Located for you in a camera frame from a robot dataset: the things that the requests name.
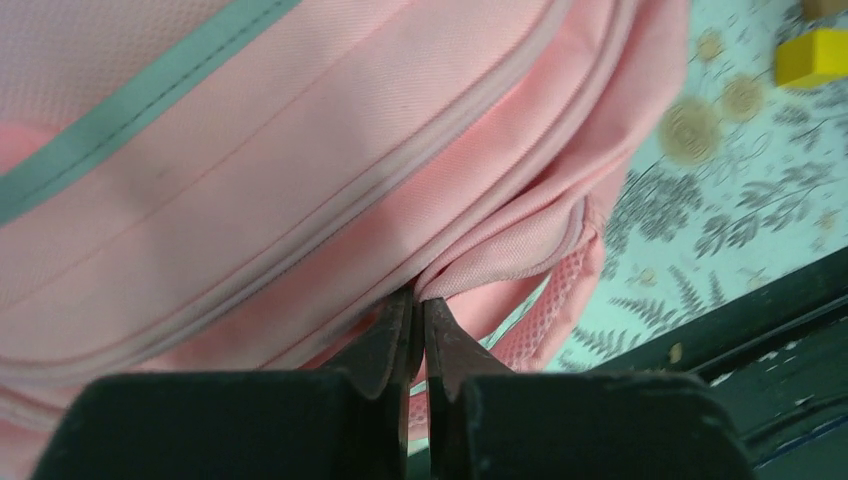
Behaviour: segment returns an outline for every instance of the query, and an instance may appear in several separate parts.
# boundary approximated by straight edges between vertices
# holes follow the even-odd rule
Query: floral pattern
[[[694,0],[684,91],[632,159],[601,281],[549,365],[581,371],[848,245],[848,80],[773,83],[797,0]]]

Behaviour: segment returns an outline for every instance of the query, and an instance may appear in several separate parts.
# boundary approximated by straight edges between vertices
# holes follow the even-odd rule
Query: wooden block
[[[848,10],[848,0],[801,0],[801,4],[809,21]]]
[[[846,76],[848,30],[819,28],[777,47],[779,87],[813,88]]]

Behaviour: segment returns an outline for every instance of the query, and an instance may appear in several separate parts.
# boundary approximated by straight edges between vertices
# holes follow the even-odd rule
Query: stitched seam
[[[153,100],[151,100],[151,101],[150,101],[147,105],[145,105],[144,107],[142,107],[142,109],[141,109],[138,113],[136,113],[135,115],[133,115],[133,116],[132,116],[129,120],[127,120],[126,122],[124,122],[124,124],[122,124],[121,126],[119,126],[119,127],[118,127],[116,130],[114,130],[111,134],[109,134],[109,135],[107,135],[105,138],[103,138],[103,140],[101,140],[101,142],[100,142],[100,143],[98,143],[98,144],[97,144],[97,145],[95,145],[95,146],[94,146],[91,150],[89,150],[89,151],[88,151],[88,153],[84,154],[82,157],[79,157],[76,161],[72,162],[72,163],[71,163],[71,165],[69,165],[69,166],[68,166],[68,167],[66,167],[65,169],[61,170],[60,172],[56,173],[56,174],[55,174],[52,178],[48,179],[47,181],[45,181],[44,183],[42,183],[40,186],[38,186],[38,187],[36,187],[36,188],[34,188],[34,189],[30,190],[29,192],[25,193],[23,196],[19,197],[19,198],[18,198],[18,201],[17,201],[14,205],[20,205],[21,203],[23,203],[23,202],[24,202],[24,201],[26,201],[27,199],[31,198],[31,197],[32,197],[33,195],[35,195],[36,193],[38,193],[38,192],[40,192],[40,191],[42,191],[42,190],[46,189],[46,188],[47,188],[47,187],[49,187],[51,184],[55,183],[55,182],[57,181],[57,179],[58,179],[58,178],[60,178],[61,176],[63,176],[64,174],[66,174],[67,172],[69,172],[70,170],[72,170],[73,168],[75,168],[76,166],[78,166],[80,163],[84,162],[86,159],[88,159],[88,158],[89,158],[89,157],[91,157],[92,155],[94,155],[94,154],[95,154],[98,150],[100,150],[101,148],[103,148],[103,146],[104,146],[104,145],[106,145],[107,143],[109,143],[109,142],[110,142],[113,138],[115,138],[118,134],[120,134],[121,132],[123,132],[124,130],[126,130],[127,128],[129,128],[129,127],[130,127],[133,123],[135,123],[136,121],[138,121],[138,119],[139,119],[139,118],[141,118],[141,117],[142,117],[145,113],[147,113],[147,111],[148,111],[148,110],[150,110],[151,108],[153,108],[153,107],[154,107],[157,103],[159,103],[160,101],[162,101],[162,99],[163,99],[163,98],[165,98],[165,97],[166,97],[169,93],[173,92],[173,91],[174,91],[175,89],[177,89],[180,85],[182,85],[183,83],[185,83],[185,81],[186,81],[186,80],[188,80],[188,79],[189,79],[189,77],[191,77],[192,75],[194,75],[194,74],[195,74],[198,70],[200,70],[201,68],[203,68],[206,64],[208,64],[208,63],[209,63],[210,61],[212,61],[213,59],[215,59],[215,57],[217,57],[218,55],[220,55],[220,53],[221,53],[222,51],[224,51],[224,49],[226,49],[228,46],[232,45],[232,44],[233,44],[236,40],[238,40],[238,39],[239,39],[240,37],[242,37],[245,33],[247,33],[247,31],[248,31],[251,27],[253,27],[254,25],[256,25],[256,24],[257,24],[260,20],[262,20],[263,18],[267,17],[267,16],[271,13],[271,11],[272,11],[272,10],[274,10],[274,9],[275,9],[275,8],[277,8],[277,7],[279,7],[279,6],[280,6],[280,4],[282,4],[284,1],[285,1],[285,0],[277,0],[277,1],[275,1],[275,2],[274,2],[271,6],[270,6],[270,7],[268,7],[268,8],[267,8],[267,9],[265,9],[262,13],[260,13],[260,14],[259,14],[259,16],[257,16],[256,18],[254,18],[253,20],[251,20],[250,22],[248,22],[248,24],[247,24],[247,25],[245,25],[244,27],[242,27],[241,29],[239,29],[239,31],[238,31],[238,32],[236,32],[233,36],[231,36],[229,39],[227,39],[227,41],[225,41],[225,42],[224,42],[223,44],[221,44],[218,48],[216,48],[216,49],[215,49],[215,51],[213,51],[212,53],[210,53],[209,55],[207,55],[207,56],[206,56],[203,60],[201,60],[201,61],[200,61],[199,63],[197,63],[194,67],[192,67],[190,70],[188,70],[186,73],[184,73],[184,74],[183,74],[183,75],[182,75],[179,79],[177,79],[177,81],[176,81],[176,82],[174,82],[171,86],[169,86],[168,88],[166,88],[166,89],[165,89],[162,93],[160,93],[158,96],[156,96],[156,98],[154,98]]]

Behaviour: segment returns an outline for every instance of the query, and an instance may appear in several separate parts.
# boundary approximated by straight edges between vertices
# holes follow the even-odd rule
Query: pink fabric
[[[682,84],[687,3],[369,4],[304,0],[0,228],[0,477],[97,376],[314,365],[410,281],[480,338],[550,276],[493,352],[534,370],[565,340],[627,159]],[[54,103],[38,117],[78,116]],[[49,138],[0,120],[0,172]]]

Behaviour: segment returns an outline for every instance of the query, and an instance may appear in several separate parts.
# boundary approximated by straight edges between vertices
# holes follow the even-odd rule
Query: green trim
[[[61,192],[141,132],[300,0],[235,0],[50,143],[0,176],[0,226]]]

